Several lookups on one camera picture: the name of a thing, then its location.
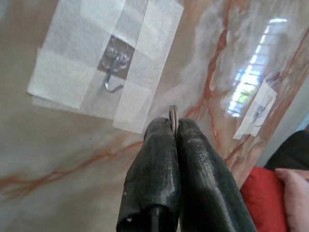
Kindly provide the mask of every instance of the red cushion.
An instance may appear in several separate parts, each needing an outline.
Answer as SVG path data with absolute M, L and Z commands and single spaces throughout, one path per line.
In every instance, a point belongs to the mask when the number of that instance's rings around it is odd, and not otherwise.
M 258 232 L 288 232 L 283 185 L 275 172 L 254 167 L 240 191 Z

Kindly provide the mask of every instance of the metal ring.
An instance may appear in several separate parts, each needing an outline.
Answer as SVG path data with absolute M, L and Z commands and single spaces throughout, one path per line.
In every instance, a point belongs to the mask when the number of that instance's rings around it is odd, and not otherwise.
M 178 133 L 178 126 L 179 126 L 179 122 L 178 122 L 178 112 L 177 112 L 177 106 L 176 105 L 171 105 L 169 107 L 169 119 L 171 122 L 171 128 L 172 128 L 172 132 L 174 137 L 177 137 L 177 133 Z

